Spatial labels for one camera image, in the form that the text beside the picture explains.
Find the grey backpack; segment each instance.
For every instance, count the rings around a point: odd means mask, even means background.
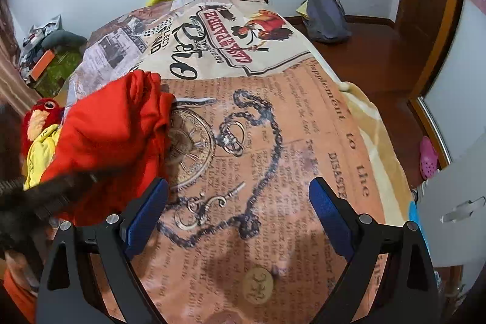
[[[304,19],[304,24],[312,40],[337,43],[351,36],[339,0],[307,0],[307,15],[309,19]]]

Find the blue gripper pad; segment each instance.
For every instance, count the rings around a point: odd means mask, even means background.
[[[129,260],[145,248],[168,198],[169,184],[161,179],[127,229],[125,254]]]
[[[309,199],[334,251],[346,258],[346,261],[351,261],[354,254],[351,230],[316,179],[309,184]]]

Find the curtain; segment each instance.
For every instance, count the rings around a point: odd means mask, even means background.
[[[40,96],[27,87],[14,66],[19,60],[19,54],[7,0],[0,0],[0,97],[23,116]]]

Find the parrot plush toy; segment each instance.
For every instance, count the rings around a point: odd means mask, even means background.
[[[60,124],[64,108],[52,98],[42,98],[24,116],[21,129],[21,150],[24,157],[27,157],[32,142],[45,128]]]

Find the orange box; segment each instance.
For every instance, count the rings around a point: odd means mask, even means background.
[[[47,65],[54,59],[54,51],[52,50],[47,50],[43,56],[40,57],[39,61],[37,61],[36,65],[33,67],[31,71],[31,77],[37,81],[37,79],[42,75],[42,72],[44,71],[45,68],[47,68]]]

